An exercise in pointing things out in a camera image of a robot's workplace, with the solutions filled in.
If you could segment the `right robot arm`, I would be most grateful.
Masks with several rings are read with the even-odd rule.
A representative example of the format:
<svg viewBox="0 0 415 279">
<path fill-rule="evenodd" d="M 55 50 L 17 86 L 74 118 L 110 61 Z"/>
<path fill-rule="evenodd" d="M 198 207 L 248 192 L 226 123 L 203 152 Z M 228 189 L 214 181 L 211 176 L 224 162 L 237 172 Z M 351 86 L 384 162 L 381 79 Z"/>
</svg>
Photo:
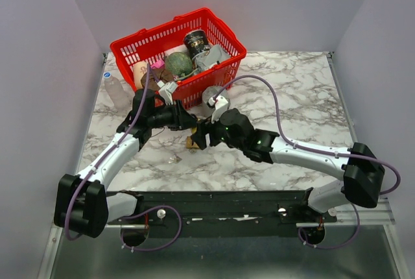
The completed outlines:
<svg viewBox="0 0 415 279">
<path fill-rule="evenodd" d="M 363 208 L 377 206 L 385 169 L 363 143 L 347 148 L 285 141 L 277 132 L 254 128 L 235 108 L 225 111 L 217 121 L 198 122 L 191 139 L 202 150 L 225 143 L 254 162 L 295 165 L 334 177 L 335 181 L 307 191 L 305 202 L 298 206 L 304 221 L 314 221 L 329 209 L 347 203 Z"/>
</svg>

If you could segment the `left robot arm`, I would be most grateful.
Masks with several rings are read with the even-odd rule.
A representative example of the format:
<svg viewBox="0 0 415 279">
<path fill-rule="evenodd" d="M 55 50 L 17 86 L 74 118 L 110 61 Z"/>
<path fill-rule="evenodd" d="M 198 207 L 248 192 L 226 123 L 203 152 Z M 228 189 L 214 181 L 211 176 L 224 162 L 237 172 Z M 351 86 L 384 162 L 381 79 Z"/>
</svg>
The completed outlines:
<svg viewBox="0 0 415 279">
<path fill-rule="evenodd" d="M 107 223 L 124 218 L 136 224 L 144 209 L 131 195 L 107 194 L 115 176 L 146 144 L 155 128 L 186 130 L 196 127 L 196 115 L 181 101 L 156 106 L 163 98 L 153 90 L 137 90 L 132 109 L 117 127 L 105 150 L 77 175 L 64 175 L 58 183 L 54 223 L 69 240 L 85 235 L 95 238 Z"/>
</svg>

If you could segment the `brass padlock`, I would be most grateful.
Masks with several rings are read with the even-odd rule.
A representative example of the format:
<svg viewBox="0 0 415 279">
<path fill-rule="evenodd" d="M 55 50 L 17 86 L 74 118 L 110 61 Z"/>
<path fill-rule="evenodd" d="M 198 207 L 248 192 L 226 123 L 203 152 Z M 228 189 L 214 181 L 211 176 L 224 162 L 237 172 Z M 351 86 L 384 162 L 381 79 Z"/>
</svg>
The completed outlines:
<svg viewBox="0 0 415 279">
<path fill-rule="evenodd" d="M 186 144 L 187 149 L 199 149 L 199 146 L 191 139 L 190 136 L 186 137 Z"/>
</svg>

